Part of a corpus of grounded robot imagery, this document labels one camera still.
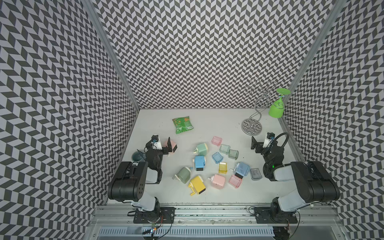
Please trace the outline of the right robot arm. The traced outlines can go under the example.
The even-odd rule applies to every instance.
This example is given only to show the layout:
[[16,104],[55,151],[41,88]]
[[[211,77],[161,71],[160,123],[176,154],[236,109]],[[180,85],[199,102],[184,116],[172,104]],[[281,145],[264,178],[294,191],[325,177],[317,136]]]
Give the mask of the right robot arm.
[[263,175],[271,182],[294,181],[296,188],[282,197],[275,197],[270,207],[254,208],[257,221],[266,223],[296,223],[296,212],[314,203],[336,201],[340,189],[324,165],[318,161],[284,164],[284,149],[289,136],[268,133],[265,141],[252,137],[251,149],[264,158]]

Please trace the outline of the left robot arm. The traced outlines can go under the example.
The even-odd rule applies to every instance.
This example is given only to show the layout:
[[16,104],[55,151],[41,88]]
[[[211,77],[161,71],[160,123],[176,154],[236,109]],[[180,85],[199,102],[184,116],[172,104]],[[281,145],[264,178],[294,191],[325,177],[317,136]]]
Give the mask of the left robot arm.
[[157,212],[159,201],[145,191],[145,186],[161,182],[163,157],[174,153],[177,149],[177,144],[170,138],[162,145],[159,136],[153,135],[144,150],[137,151],[143,158],[142,161],[120,163],[108,185],[108,198],[121,203],[130,203],[140,212]]

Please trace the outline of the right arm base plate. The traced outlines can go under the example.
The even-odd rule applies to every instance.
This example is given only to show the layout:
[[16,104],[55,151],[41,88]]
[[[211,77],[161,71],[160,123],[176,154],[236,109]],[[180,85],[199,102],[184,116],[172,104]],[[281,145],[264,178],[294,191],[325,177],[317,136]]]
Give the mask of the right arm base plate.
[[282,212],[280,209],[253,207],[258,224],[297,224],[296,213]]

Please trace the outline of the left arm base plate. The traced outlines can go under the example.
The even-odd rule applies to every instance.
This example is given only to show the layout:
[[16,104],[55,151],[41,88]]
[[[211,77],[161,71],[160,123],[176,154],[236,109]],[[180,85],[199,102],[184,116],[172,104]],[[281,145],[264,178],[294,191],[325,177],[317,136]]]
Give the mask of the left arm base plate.
[[173,224],[176,208],[160,207],[151,212],[136,210],[133,222],[135,224],[160,223]]

